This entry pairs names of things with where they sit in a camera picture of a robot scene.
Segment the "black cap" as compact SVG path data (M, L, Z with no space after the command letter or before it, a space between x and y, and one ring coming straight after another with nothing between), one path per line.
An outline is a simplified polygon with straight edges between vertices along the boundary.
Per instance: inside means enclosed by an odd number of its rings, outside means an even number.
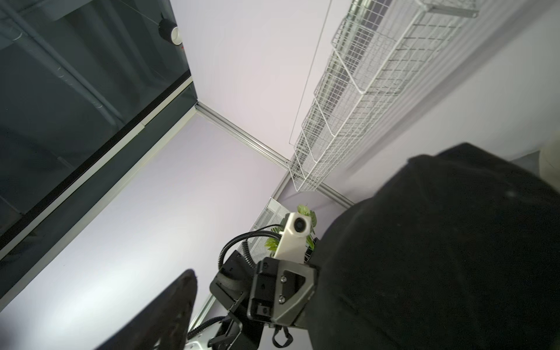
M310 263L314 349L559 348L559 192L472 144L408 160Z

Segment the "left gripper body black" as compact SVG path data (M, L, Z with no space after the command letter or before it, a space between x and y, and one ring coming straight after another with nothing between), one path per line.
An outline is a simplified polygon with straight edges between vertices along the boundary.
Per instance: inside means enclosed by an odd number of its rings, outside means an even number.
M288 260L264 258L249 294L249 319L273 326L306 329L306 306L316 290L316 269Z

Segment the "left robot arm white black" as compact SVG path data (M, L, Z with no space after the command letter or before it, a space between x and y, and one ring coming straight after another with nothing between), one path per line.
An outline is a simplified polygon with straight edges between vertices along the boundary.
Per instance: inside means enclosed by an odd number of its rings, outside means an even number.
M312 223L297 213L287 215L284 224L269 225L231 239L220 252L218 272L210 292L226 310L189 331L186 349L258 349L266 327L283 333L284 342L272 340L278 349L293 342L290 329L305 330L306 306L316 290L317 272L306 265L307 240ZM271 257L259 262L246 246L252 238L277 241Z

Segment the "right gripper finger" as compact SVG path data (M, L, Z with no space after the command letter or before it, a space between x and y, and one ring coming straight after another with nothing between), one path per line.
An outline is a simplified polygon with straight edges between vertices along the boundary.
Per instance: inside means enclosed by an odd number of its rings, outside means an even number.
M195 271L175 279L99 349L183 349L198 291Z

